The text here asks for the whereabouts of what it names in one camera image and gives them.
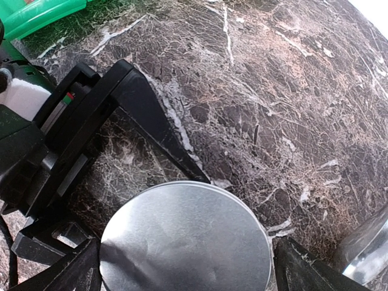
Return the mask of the silver metal scoop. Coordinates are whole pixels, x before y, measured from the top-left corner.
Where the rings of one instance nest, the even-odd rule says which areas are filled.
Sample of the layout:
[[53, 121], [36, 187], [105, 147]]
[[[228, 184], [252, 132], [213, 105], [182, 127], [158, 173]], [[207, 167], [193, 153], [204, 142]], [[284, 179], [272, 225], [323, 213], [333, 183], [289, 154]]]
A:
[[340, 242], [333, 267], [364, 286], [387, 267], [386, 206]]

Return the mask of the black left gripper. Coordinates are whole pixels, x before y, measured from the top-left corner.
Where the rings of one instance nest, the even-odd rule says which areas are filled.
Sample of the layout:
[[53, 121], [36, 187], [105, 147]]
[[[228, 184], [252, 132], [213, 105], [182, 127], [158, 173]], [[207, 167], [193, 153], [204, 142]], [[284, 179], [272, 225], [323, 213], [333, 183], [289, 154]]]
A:
[[[117, 108], [111, 76], [76, 65], [32, 121], [1, 104], [1, 213], [39, 215], [58, 194], [92, 136]], [[29, 217], [12, 245], [16, 256], [50, 266], [94, 236], [71, 212]]]

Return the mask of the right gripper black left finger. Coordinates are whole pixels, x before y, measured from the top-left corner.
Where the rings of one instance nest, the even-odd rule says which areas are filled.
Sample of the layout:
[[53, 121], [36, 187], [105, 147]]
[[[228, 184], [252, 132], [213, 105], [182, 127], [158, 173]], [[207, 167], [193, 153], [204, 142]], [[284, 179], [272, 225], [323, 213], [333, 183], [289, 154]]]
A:
[[87, 239], [48, 269], [11, 289], [14, 291], [101, 290], [99, 246], [98, 239]]

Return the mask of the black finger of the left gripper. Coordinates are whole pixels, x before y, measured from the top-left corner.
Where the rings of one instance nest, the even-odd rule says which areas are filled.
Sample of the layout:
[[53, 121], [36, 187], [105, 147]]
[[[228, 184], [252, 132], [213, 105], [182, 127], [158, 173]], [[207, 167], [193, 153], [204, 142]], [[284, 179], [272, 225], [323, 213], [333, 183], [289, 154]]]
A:
[[175, 135], [146, 77], [124, 59], [115, 62], [105, 76], [111, 76], [116, 83], [109, 97], [125, 112], [137, 132], [188, 179], [209, 184], [206, 174]]

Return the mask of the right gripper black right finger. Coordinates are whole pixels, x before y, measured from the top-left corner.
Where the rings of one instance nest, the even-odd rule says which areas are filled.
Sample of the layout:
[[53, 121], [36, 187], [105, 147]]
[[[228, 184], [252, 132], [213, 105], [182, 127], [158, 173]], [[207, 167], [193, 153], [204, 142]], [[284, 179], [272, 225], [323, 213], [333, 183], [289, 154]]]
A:
[[278, 241], [274, 266], [278, 290], [369, 290], [317, 259], [289, 236]]

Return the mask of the white round lid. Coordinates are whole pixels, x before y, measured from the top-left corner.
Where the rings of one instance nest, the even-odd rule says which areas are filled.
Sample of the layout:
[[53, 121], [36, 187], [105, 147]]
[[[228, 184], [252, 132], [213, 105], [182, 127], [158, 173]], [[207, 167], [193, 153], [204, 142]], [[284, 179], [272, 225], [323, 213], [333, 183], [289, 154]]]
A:
[[194, 181], [151, 187], [102, 234], [107, 290], [265, 290], [272, 259], [263, 226], [235, 195]]

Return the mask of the green three-compartment candy bin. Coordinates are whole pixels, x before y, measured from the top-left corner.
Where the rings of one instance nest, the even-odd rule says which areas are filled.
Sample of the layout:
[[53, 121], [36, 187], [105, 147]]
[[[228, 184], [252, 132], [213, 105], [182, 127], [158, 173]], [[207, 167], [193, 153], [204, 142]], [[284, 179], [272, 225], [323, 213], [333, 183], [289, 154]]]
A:
[[22, 39], [72, 13], [84, 9], [88, 0], [1, 0], [1, 33], [6, 40]]

